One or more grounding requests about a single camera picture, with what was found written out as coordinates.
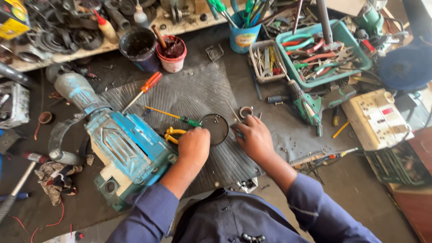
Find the cordless drill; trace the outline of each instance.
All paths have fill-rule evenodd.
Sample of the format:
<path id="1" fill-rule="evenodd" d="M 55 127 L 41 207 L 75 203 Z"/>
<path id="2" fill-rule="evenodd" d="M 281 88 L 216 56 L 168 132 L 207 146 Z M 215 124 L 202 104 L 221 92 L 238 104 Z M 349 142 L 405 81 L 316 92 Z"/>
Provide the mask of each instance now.
<path id="1" fill-rule="evenodd" d="M 323 110 L 338 106 L 356 94 L 353 86 L 346 85 L 314 99 L 305 93 L 295 80 L 288 81 L 288 92 L 291 94 L 294 106 L 300 112 L 303 120 L 308 125 L 317 126 L 317 135 L 320 137 L 322 136 L 321 117 Z"/>

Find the green-handled screwdriver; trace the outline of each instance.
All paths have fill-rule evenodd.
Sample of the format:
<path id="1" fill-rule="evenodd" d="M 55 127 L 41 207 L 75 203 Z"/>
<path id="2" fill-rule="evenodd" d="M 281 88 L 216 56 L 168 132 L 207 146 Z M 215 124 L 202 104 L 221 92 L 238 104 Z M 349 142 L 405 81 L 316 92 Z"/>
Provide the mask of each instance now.
<path id="1" fill-rule="evenodd" d="M 193 120 L 193 119 L 189 119 L 189 118 L 187 118 L 187 117 L 185 117 L 185 116 L 173 115 L 173 114 L 170 114 L 170 113 L 168 113 L 168 112 L 163 112 L 163 111 L 161 111 L 161 110 L 158 110 L 158 109 L 155 109 L 155 108 L 151 108 L 151 107 L 149 107 L 149 106 L 145 106 L 145 107 L 146 107 L 147 109 L 153 110 L 153 111 L 155 111 L 155 112 L 160 112 L 160 113 L 162 113 L 162 114 L 169 115 L 169 116 L 172 116 L 172 117 L 174 117 L 174 118 L 180 119 L 180 121 L 182 121 L 182 122 L 184 122 L 184 123 L 188 123 L 188 124 L 191 125 L 191 126 L 194 126 L 194 127 L 200 127 L 200 126 L 201 126 L 201 122 L 200 122 L 200 121 Z"/>

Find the yellow box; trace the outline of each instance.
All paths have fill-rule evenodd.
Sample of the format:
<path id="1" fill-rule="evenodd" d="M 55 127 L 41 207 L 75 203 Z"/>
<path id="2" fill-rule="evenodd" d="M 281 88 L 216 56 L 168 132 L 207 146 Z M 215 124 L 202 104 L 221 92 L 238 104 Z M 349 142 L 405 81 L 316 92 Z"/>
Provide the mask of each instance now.
<path id="1" fill-rule="evenodd" d="M 27 9 L 18 0 L 0 0 L 0 37 L 13 39 L 30 29 Z"/>

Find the blue power tool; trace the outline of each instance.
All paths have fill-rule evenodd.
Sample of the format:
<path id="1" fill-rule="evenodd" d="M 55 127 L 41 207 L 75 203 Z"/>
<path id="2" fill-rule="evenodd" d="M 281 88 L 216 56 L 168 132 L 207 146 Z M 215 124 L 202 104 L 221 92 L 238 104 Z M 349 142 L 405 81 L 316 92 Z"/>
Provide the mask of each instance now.
<path id="1" fill-rule="evenodd" d="M 56 124 L 48 144 L 49 155 L 59 163 L 81 164 L 83 159 L 62 151 L 60 146 L 69 127 L 88 117 L 84 128 L 90 135 L 93 151 L 105 164 L 95 184 L 115 210 L 128 209 L 128 195 L 143 192 L 176 162 L 178 154 L 168 142 L 135 114 L 113 111 L 83 76 L 63 74 L 54 87 L 81 112 Z"/>

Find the paint bucket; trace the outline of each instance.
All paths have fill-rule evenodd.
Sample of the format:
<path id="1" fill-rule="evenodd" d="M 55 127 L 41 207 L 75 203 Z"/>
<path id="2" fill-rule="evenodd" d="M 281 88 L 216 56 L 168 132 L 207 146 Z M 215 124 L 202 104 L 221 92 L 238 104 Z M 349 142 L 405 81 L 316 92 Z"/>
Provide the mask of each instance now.
<path id="1" fill-rule="evenodd" d="M 244 10 L 231 16 L 231 19 L 239 28 L 243 26 L 243 19 L 240 17 L 243 15 L 243 12 Z M 259 15 L 260 14 L 257 14 L 251 25 L 258 20 Z M 231 49 L 234 52 L 245 54 L 249 52 L 249 46 L 257 40 L 261 24 L 246 29 L 237 29 L 231 25 L 229 25 L 229 28 L 231 29 L 231 34 L 229 35 L 229 46 L 231 46 Z"/>
<path id="2" fill-rule="evenodd" d="M 170 40 L 179 39 L 184 46 L 183 54 L 177 58 L 166 58 L 166 57 L 162 56 L 162 54 L 161 54 L 162 53 L 162 47 L 160 46 L 159 43 L 156 46 L 156 53 L 162 62 L 162 67 L 170 73 L 177 73 L 178 71 L 180 71 L 183 68 L 183 62 L 184 62 L 184 58 L 186 57 L 186 52 L 187 52 L 186 51 L 186 45 L 184 44 L 182 39 L 180 39 L 179 37 L 174 36 L 174 35 L 165 35 L 163 38 L 164 39 L 168 38 Z"/>
<path id="3" fill-rule="evenodd" d="M 132 28 L 120 37 L 118 49 L 140 70 L 154 73 L 160 66 L 156 43 L 156 36 L 149 29 Z"/>

